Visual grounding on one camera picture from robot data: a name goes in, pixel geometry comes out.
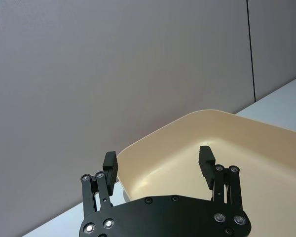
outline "beige tray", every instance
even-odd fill
[[[178,194],[210,199],[199,146],[240,168],[251,237],[296,237],[296,132],[215,110],[188,114],[123,150],[118,178],[130,200]]]

